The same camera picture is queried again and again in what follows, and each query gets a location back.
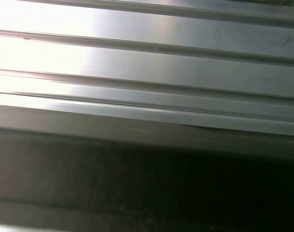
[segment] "metal strip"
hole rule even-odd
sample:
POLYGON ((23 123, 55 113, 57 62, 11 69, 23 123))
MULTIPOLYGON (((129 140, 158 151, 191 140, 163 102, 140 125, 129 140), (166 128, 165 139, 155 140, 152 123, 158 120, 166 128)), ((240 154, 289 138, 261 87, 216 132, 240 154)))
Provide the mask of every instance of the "metal strip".
POLYGON ((294 21, 294 7, 275 7, 262 5, 253 2, 238 2, 228 0, 24 0, 32 2, 46 2, 53 4, 63 4, 82 7, 119 9, 127 11, 147 12, 150 14, 173 14, 188 16, 206 16, 217 13, 225 18, 237 15, 248 16, 249 21, 259 18, 263 23, 265 20, 280 19, 283 21, 294 21))
POLYGON ((152 91, 0 75, 0 93, 294 121, 294 100, 212 90, 152 91))
POLYGON ((0 69, 294 98, 294 68, 0 38, 0 69))
POLYGON ((0 105, 294 136, 294 122, 0 94, 0 105))
POLYGON ((3 30, 294 58, 294 29, 290 28, 32 2, 15 2, 4 10, 11 17, 4 20, 0 10, 3 30))

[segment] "metal edge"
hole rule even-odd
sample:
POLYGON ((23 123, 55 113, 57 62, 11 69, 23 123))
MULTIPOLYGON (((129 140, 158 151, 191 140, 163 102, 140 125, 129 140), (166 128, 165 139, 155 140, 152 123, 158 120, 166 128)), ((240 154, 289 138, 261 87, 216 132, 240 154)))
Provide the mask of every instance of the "metal edge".
POLYGON ((80 7, 94 7, 101 9, 113 9, 123 11, 143 12, 150 14, 178 15, 188 17, 231 17, 245 22, 274 24, 275 26, 294 25, 294 7, 262 5, 253 2, 229 2, 229 1, 158 1, 158 0, 22 0, 39 3, 51 3, 80 7))
POLYGON ((294 122, 0 94, 0 105, 294 136, 294 122))
POLYGON ((212 90, 187 95, 0 75, 0 93, 294 121, 294 100, 212 90))

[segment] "shiny metal surface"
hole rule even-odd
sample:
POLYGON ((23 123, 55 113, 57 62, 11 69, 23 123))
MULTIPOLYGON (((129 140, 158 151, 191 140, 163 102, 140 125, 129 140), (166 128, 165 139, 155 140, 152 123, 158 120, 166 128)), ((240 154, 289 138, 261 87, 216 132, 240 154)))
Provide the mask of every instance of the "shiny metal surface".
POLYGON ((0 94, 0 105, 294 136, 294 122, 0 94))
POLYGON ((294 7, 283 6, 276 7, 253 2, 239 2, 229 0, 24 0, 31 2, 46 2, 53 4, 64 4, 84 7, 116 7, 116 9, 128 11, 147 11, 155 14, 169 14, 178 10, 194 17, 206 16, 203 14, 217 13, 222 17, 227 15, 232 18, 233 15, 247 16, 248 19, 262 17, 264 20, 282 19, 294 21, 294 7))
POLYGON ((0 93, 294 121, 294 101, 202 89, 125 88, 0 75, 0 93))
POLYGON ((294 58, 290 28, 32 2, 13 7, 0 29, 294 58))
POLYGON ((0 2, 0 105, 294 136, 294 7, 44 2, 0 2))
POLYGON ((12 38, 0 38, 0 69, 294 98, 294 67, 40 43, 12 38))

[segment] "corrugated metal sheet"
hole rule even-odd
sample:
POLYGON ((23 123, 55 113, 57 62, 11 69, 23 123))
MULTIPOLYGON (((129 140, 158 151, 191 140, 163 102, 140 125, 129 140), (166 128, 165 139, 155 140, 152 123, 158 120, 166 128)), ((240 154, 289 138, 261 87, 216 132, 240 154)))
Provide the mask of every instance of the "corrugated metal sheet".
POLYGON ((0 104, 294 136, 294 7, 44 2, 0 3, 0 104))

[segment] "dark surface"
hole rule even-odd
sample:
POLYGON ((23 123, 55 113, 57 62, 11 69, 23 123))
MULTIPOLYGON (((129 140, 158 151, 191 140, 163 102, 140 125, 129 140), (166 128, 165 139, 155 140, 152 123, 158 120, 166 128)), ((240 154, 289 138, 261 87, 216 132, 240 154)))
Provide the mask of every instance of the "dark surface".
POLYGON ((0 130, 0 223, 64 228, 40 208, 104 215, 99 231, 287 230, 294 162, 0 130))

